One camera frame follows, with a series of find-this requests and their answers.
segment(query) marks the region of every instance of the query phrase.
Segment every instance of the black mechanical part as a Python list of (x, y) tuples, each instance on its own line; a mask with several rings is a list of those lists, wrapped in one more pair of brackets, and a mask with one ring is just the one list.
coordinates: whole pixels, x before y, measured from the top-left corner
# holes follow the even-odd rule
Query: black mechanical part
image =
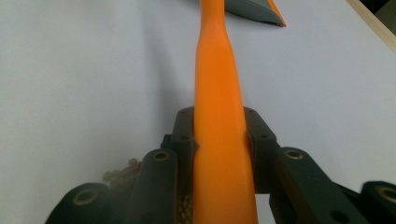
[(275, 152), (280, 146), (274, 133), (255, 110), (245, 107), (245, 120), (250, 143), (254, 187), (258, 194), (269, 193), (267, 180), (274, 173), (270, 162), (274, 160)]
[[(368, 182), (359, 194), (337, 185), (306, 152), (280, 147), (256, 111), (245, 108), (245, 116), (255, 190), (270, 194), (276, 223), (396, 223), (396, 186)], [(112, 190), (100, 184), (71, 190), (47, 223), (191, 223), (197, 149), (193, 107), (188, 107), (177, 113), (173, 133), (165, 135), (161, 149), (146, 155), (137, 177)]]
[(396, 186), (383, 181), (367, 182), (361, 189), (361, 211), (373, 223), (396, 223)]
[(110, 190), (103, 184), (83, 184), (70, 190), (56, 205), (47, 224), (102, 224), (112, 216)]
[(193, 113), (194, 107), (178, 111), (172, 134), (166, 135), (161, 144), (177, 154), (179, 195), (192, 193), (193, 159), (197, 148), (193, 136)]
[(157, 149), (143, 159), (122, 224), (177, 224), (177, 155)]

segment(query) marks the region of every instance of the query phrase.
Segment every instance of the orange plastic grip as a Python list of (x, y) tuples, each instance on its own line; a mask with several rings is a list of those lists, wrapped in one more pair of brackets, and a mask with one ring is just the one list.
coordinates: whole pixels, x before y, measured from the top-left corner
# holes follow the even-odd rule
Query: orange plastic grip
[(201, 0), (196, 51), (194, 224), (255, 224), (248, 134), (224, 0)]

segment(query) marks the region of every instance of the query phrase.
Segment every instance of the white surface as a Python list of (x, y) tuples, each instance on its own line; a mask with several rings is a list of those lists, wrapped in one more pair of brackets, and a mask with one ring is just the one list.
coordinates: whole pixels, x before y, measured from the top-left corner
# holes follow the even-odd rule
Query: white surface
[[(396, 55), (347, 2), (276, 4), (287, 28), (227, 15), (245, 105), (333, 181), (396, 183)], [(193, 0), (0, 1), (0, 223), (158, 147), (193, 104), (199, 21)]]

